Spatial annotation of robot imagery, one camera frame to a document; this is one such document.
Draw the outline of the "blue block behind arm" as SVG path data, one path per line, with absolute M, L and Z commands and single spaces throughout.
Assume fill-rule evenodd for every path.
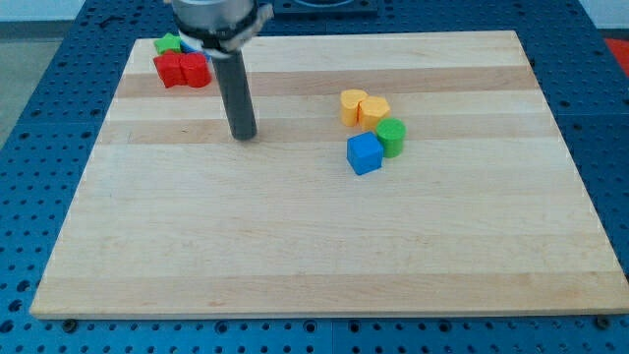
M 209 54 L 207 54 L 206 52 L 204 52 L 203 50 L 200 49 L 195 49 L 193 48 L 190 44 L 188 44 L 187 42 L 185 42 L 184 40 L 181 40 L 180 42 L 180 47 L 181 47 L 181 51 L 183 53 L 186 54 L 190 54 L 190 53 L 200 53 L 202 54 L 207 62 L 211 61 L 211 56 Z

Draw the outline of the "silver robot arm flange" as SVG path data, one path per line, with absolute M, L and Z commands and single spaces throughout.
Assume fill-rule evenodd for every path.
M 256 37 L 274 17 L 256 0 L 171 0 L 173 19 L 186 46 L 226 58 Z

